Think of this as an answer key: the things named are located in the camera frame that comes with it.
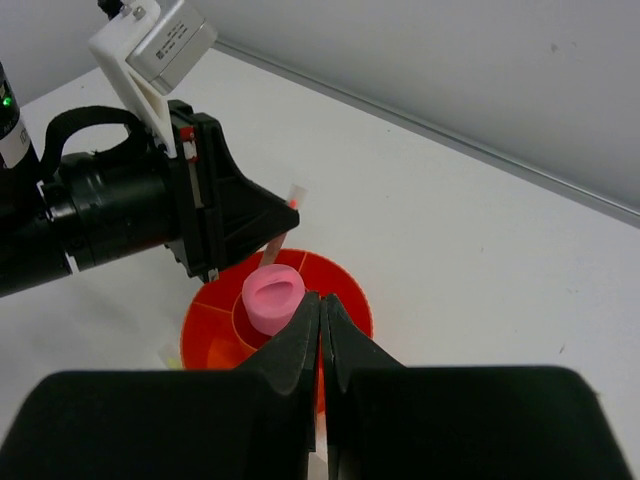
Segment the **yellow thin pen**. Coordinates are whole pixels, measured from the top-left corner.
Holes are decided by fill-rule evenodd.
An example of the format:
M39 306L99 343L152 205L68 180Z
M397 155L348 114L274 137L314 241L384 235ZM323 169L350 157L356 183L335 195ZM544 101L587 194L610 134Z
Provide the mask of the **yellow thin pen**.
M175 344L165 344L158 351L162 364L169 370L182 370L183 364L178 347Z

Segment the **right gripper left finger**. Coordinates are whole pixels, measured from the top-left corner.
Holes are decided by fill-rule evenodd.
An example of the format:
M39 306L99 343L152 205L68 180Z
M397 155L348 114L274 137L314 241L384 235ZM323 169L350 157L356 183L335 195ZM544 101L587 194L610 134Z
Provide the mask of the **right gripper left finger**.
M303 479L320 298L231 370L64 371L26 397L5 479Z

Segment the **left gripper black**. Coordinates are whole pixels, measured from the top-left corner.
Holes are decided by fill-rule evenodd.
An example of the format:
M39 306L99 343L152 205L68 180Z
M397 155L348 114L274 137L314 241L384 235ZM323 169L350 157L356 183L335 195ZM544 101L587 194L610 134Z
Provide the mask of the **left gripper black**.
M300 214L242 173L217 119L181 100L169 102L169 113L175 237L167 248L189 277L215 280L296 228Z

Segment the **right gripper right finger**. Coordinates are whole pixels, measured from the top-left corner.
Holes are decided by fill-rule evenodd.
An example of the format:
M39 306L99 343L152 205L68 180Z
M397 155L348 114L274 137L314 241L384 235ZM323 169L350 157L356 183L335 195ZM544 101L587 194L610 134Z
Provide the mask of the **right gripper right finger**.
M409 367L320 307L333 479L628 479L595 391L559 366Z

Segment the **pink capped clear tube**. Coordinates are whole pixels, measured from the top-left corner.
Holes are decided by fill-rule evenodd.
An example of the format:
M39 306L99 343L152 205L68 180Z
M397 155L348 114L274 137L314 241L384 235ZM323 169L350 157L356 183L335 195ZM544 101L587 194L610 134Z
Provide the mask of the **pink capped clear tube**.
M241 298L250 324L275 336L292 319L306 288L297 270L284 264L259 267L244 281Z

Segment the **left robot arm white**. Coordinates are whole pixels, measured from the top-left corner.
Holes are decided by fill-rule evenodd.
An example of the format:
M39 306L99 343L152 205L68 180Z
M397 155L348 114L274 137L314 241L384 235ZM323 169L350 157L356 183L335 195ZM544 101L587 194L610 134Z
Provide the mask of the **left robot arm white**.
M1 292L14 294L156 246L205 282L299 224L283 199L236 165L221 124L169 104L177 153L132 113L57 115L37 153L1 83Z

